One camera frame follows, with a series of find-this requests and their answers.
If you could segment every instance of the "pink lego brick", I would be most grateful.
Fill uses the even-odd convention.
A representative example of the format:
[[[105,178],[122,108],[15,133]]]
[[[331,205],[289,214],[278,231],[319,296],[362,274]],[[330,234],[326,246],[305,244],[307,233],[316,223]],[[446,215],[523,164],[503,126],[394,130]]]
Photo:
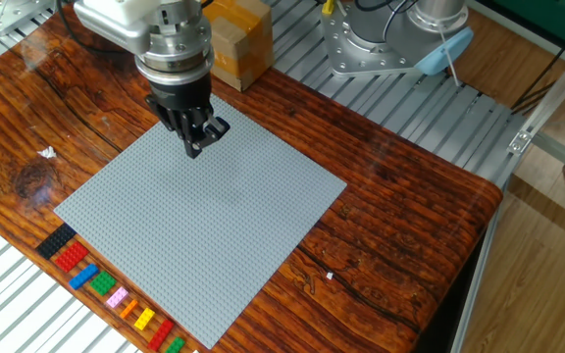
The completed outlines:
[[[115,294],[111,295],[110,299],[106,301],[109,307],[115,309],[119,304],[121,304],[124,299],[128,296],[128,291],[125,290],[123,287],[117,289]]]

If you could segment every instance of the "metal bracket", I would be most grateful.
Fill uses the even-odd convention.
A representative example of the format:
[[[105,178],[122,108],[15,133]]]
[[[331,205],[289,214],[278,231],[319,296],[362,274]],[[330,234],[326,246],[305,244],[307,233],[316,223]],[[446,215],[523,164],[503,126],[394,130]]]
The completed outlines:
[[[0,20],[0,36],[6,35],[53,5],[52,0],[8,0]],[[0,1],[0,12],[3,1]]]
[[[529,144],[531,144],[533,139],[534,136],[532,134],[524,130],[520,130],[514,139],[511,140],[511,143],[509,143],[507,151],[513,154],[522,155],[527,150],[527,147],[529,147]]]
[[[345,5],[346,11],[355,11]],[[402,56],[386,44],[366,48],[355,41],[347,17],[338,7],[330,15],[322,15],[324,41],[333,72],[337,76],[375,76],[384,74],[406,74],[416,72]]]
[[[565,72],[553,84],[548,93],[539,102],[527,121],[522,125],[516,137],[511,140],[507,147],[507,152],[512,154],[522,154],[529,146],[529,143],[538,134],[539,130],[546,124],[548,119],[555,113],[557,108],[565,100]]]

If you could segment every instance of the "glossy tabletop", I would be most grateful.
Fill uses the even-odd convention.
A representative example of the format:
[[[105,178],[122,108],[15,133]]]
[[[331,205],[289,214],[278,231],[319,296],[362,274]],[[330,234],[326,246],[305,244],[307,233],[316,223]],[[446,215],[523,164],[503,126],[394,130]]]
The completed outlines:
[[[83,41],[104,44],[72,25]],[[244,93],[213,85],[348,186],[212,351],[413,349],[500,190],[277,71]],[[89,263],[112,274],[118,285],[105,296],[88,284],[72,292],[144,351],[168,318],[162,308],[78,235],[68,246],[80,241],[91,253],[69,273],[54,264],[58,254],[47,261],[34,248],[62,223],[53,209],[158,122],[144,102],[148,91],[132,55],[81,49],[57,17],[0,57],[0,234],[65,287]],[[57,158],[36,153],[48,146]],[[128,301],[105,305],[120,286],[140,303],[125,320]],[[157,315],[141,331],[133,324],[146,307]],[[160,351],[176,336],[184,352],[208,351],[180,323]]]

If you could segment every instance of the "lego brick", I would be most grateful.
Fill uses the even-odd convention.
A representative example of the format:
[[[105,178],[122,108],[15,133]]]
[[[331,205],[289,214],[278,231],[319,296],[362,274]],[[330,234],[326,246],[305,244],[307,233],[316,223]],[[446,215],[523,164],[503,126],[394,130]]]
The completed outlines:
[[[71,271],[88,254],[88,250],[79,242],[76,242],[62,255],[56,259],[55,263],[64,272]]]
[[[115,293],[113,293],[113,295],[111,295],[111,297],[106,301],[106,304],[115,309],[117,308],[117,306],[119,304],[121,304],[124,299],[126,299],[126,297],[128,296],[128,291],[123,288],[120,287],[119,289],[117,289],[117,291]]]
[[[62,224],[36,247],[36,251],[40,256],[49,260],[58,250],[65,246],[74,235],[76,235],[75,230],[67,224]]]
[[[169,346],[169,348],[167,348],[165,353],[178,353],[180,352],[183,346],[184,346],[184,340],[180,337],[176,337],[176,339],[174,339],[174,341]]]
[[[138,305],[138,302],[136,300],[132,300],[127,306],[126,308],[123,310],[123,312],[121,314],[119,314],[119,316],[122,319],[125,319],[128,317],[129,313],[132,312],[132,310],[134,310],[134,308],[136,308],[136,306]]]
[[[82,272],[77,274],[77,276],[71,278],[71,280],[69,281],[69,285],[74,290],[78,290],[91,278],[93,278],[93,276],[97,275],[98,272],[99,270],[97,269],[97,266],[95,266],[94,264],[90,264],[84,270],[82,270]]]
[[[220,98],[211,104],[231,130],[195,163],[158,153],[184,148],[159,124],[56,209],[209,348],[345,187]]]
[[[93,287],[99,295],[106,295],[115,283],[117,283],[117,281],[112,276],[108,275],[106,271],[102,271],[102,273],[90,283],[90,286]]]
[[[165,338],[167,338],[167,335],[172,328],[174,328],[174,323],[172,323],[171,320],[165,320],[156,333],[154,333],[154,336],[152,337],[152,340],[149,341],[147,348],[157,351],[158,348],[161,347],[161,344],[165,341]]]
[[[138,317],[136,323],[134,323],[134,327],[140,330],[144,330],[145,327],[147,326],[147,323],[149,323],[149,321],[152,320],[152,318],[154,317],[154,314],[156,313],[154,313],[152,309],[145,308],[143,314],[141,314],[141,316]]]

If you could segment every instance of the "robotic arm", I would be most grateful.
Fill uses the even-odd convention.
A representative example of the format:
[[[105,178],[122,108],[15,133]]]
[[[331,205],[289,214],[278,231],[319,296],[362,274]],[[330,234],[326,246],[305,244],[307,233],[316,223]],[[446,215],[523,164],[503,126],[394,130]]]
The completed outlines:
[[[135,55],[149,80],[145,100],[186,154],[202,149],[231,128],[213,115],[211,75],[215,62],[211,26],[197,0],[79,0],[74,9],[84,26]]]
[[[150,109],[197,157],[230,129],[213,116],[211,26],[198,0],[78,0],[84,26],[135,55]],[[465,0],[354,0],[323,15],[329,60],[340,76],[434,75],[470,43]]]

